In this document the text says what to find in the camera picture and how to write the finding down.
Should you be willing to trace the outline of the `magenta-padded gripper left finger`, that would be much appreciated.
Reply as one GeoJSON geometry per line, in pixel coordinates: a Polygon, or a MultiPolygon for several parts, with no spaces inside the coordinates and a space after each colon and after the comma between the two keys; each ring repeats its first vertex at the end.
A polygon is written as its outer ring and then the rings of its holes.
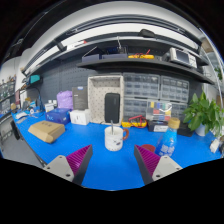
{"type": "Polygon", "coordinates": [[[92,155],[92,146],[88,145],[68,156],[57,156],[44,170],[81,186],[92,155]]]}

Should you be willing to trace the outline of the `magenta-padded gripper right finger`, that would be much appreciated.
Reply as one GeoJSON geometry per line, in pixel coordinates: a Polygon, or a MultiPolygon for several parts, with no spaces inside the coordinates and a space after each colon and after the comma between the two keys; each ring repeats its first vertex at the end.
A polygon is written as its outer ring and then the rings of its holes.
{"type": "Polygon", "coordinates": [[[145,185],[182,169],[169,156],[158,156],[141,146],[134,146],[134,156],[145,185]]]}

